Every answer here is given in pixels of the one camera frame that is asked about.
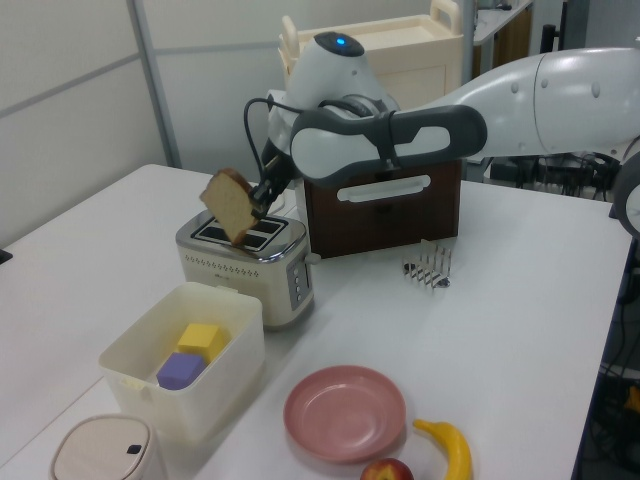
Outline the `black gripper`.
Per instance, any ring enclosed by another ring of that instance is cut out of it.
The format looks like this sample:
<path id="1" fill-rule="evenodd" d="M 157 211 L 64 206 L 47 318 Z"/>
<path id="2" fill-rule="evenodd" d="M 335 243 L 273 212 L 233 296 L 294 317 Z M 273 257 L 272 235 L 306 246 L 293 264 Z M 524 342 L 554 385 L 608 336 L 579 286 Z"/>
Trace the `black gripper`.
<path id="1" fill-rule="evenodd" d="M 298 177 L 290 155 L 279 150 L 271 140 L 266 142 L 260 160 L 263 167 L 260 184 L 249 192 L 255 218 L 263 218 L 289 183 Z"/>

